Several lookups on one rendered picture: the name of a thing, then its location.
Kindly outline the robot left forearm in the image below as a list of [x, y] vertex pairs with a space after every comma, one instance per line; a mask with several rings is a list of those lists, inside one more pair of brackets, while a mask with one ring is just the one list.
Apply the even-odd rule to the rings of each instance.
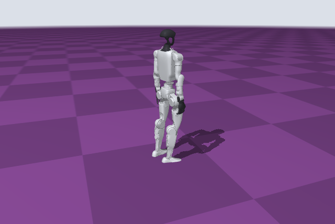
[[160, 76], [153, 73], [153, 78], [154, 78], [154, 85], [156, 87], [156, 91], [161, 90], [160, 89]]

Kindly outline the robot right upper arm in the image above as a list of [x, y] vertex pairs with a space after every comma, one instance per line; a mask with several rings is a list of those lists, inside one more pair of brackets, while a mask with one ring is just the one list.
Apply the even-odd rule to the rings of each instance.
[[183, 61], [183, 55], [177, 52], [173, 52], [173, 61], [174, 61], [174, 65], [175, 65], [175, 79], [178, 81], [178, 77], [181, 74], [181, 70], [182, 70], [182, 61]]

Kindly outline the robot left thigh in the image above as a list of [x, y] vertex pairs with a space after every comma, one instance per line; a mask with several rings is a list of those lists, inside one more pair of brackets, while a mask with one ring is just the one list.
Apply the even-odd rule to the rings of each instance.
[[159, 102], [159, 114], [160, 118], [155, 122], [157, 128], [163, 128], [169, 113], [169, 101], [165, 100], [161, 96], [161, 91], [157, 91], [157, 98], [160, 99]]

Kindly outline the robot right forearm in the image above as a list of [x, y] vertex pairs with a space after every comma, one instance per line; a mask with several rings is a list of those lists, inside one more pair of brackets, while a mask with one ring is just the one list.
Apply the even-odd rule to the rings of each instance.
[[176, 95], [180, 98], [180, 101], [184, 99], [183, 96], [183, 82], [184, 82], [184, 76], [180, 75], [178, 77], [178, 81], [176, 82]]

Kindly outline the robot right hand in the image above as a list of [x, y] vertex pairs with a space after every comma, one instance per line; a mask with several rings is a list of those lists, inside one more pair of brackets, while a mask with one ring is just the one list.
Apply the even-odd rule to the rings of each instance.
[[185, 104], [184, 104], [184, 102], [183, 102], [184, 100], [181, 100], [180, 101], [180, 98], [179, 97], [177, 97], [177, 102], [179, 102], [179, 105], [178, 105], [178, 113], [176, 113], [177, 115], [178, 114], [182, 114], [184, 111], [185, 111]]

